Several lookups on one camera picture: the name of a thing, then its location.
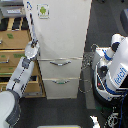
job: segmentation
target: drawer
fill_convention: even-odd
[[[0,50],[0,67],[17,66],[24,50]]]
[[[5,91],[6,90],[6,85],[8,82],[0,82],[0,91]],[[41,92],[41,88],[39,86],[39,77],[37,76],[37,79],[34,81],[29,81],[28,85],[26,87],[25,93],[29,95],[29,93],[38,93]]]
[[[0,67],[0,77],[12,75],[15,69],[16,69],[16,66],[15,67]],[[36,64],[32,72],[32,76],[35,76],[35,75],[39,75]]]
[[[43,80],[47,99],[77,98],[79,79]]]
[[[38,61],[42,78],[80,77],[82,59]]]
[[[28,30],[11,30],[13,22],[14,18],[10,18],[7,31],[0,31],[0,49],[24,49],[30,40]]]

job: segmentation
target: cable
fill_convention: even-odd
[[[82,91],[80,89],[80,86],[79,86],[79,91],[82,92],[82,93],[84,93],[84,94],[90,92],[92,90],[92,83],[89,80],[82,80],[82,81],[89,82],[91,84],[91,87],[90,87],[90,89],[88,91]]]
[[[123,107],[124,99],[125,99],[125,96],[127,95],[127,93],[128,93],[128,90],[125,92],[123,100],[122,100],[122,104],[121,104],[121,118],[120,118],[119,128],[121,126],[121,121],[122,121],[122,107]]]
[[[105,122],[104,128],[106,128],[107,124],[109,125],[109,127],[114,128],[114,126],[118,123],[118,113],[114,112],[115,108],[116,107],[113,107],[112,114],[108,117],[107,121]]]
[[[92,44],[92,46],[91,46],[91,50],[92,50],[92,52],[94,52],[93,49],[92,49],[93,46],[96,46],[97,48],[99,48],[99,46],[98,46],[97,44]]]

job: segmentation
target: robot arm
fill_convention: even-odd
[[[20,117],[19,99],[22,97],[31,77],[34,60],[39,53],[39,43],[36,39],[32,20],[33,39],[25,48],[25,57],[21,57],[17,68],[12,74],[6,91],[0,93],[0,128],[13,127]]]

